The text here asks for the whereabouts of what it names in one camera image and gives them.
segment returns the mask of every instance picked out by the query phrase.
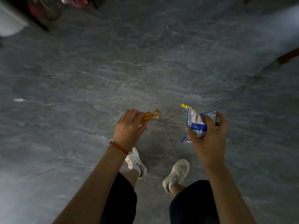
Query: person's left arm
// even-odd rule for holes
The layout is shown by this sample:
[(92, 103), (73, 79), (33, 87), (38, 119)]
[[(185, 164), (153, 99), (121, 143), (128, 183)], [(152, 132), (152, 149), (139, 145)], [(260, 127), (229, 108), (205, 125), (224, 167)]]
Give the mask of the person's left arm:
[[(147, 127), (147, 123), (139, 127), (143, 116), (144, 113), (138, 110), (127, 110), (115, 127), (114, 143), (129, 152)], [(126, 156), (123, 151), (108, 147), (93, 172), (53, 224), (99, 224), (110, 189)]]

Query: person's left hand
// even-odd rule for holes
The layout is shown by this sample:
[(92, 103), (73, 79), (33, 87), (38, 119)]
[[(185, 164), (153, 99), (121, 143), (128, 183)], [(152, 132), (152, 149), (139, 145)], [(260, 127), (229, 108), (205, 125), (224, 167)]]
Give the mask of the person's left hand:
[(116, 124), (114, 142), (128, 152), (132, 150), (147, 127), (148, 122), (140, 126), (140, 121), (144, 114), (144, 112), (136, 109), (127, 110)]

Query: dark pants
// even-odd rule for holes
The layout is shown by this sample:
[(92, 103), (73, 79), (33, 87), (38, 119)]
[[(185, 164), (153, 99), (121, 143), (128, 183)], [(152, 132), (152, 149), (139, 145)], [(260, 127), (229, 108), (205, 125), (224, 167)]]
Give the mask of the dark pants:
[[(101, 223), (132, 224), (136, 215), (136, 204), (137, 195), (133, 186), (118, 173), (111, 187)], [(177, 194), (169, 206), (169, 215), (171, 224), (219, 224), (209, 181), (194, 182)]]

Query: bracelet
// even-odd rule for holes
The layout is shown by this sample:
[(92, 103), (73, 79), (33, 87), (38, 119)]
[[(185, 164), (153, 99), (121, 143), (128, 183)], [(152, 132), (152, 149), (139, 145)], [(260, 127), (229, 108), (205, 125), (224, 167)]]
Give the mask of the bracelet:
[(119, 150), (121, 150), (121, 151), (123, 151), (123, 152), (124, 152), (125, 154), (127, 154), (127, 155), (130, 154), (130, 153), (132, 152), (132, 150), (129, 151), (129, 152), (127, 152), (127, 150), (126, 150), (125, 148), (123, 148), (123, 147), (121, 147), (120, 145), (114, 143), (113, 141), (110, 141), (109, 145), (110, 145), (110, 146), (113, 146), (113, 147), (115, 147), (115, 148), (117, 148), (117, 149), (119, 149)]

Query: blue and white snack bag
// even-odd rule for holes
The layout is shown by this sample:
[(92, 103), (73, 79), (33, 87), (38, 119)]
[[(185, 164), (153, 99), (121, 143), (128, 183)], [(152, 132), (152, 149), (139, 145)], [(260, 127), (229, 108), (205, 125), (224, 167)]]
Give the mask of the blue and white snack bag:
[[(206, 114), (207, 116), (211, 117), (211, 119), (214, 120), (216, 123), (217, 120), (217, 112), (207, 112), (203, 113)], [(196, 113), (193, 109), (190, 107), (187, 108), (187, 121), (186, 121), (186, 126), (190, 127), (199, 138), (203, 138), (205, 134), (207, 133), (207, 125), (205, 124), (204, 120), (202, 119), (202, 114)], [(191, 140), (189, 138), (189, 135), (185, 134), (185, 137), (182, 139), (182, 143), (190, 143)]]

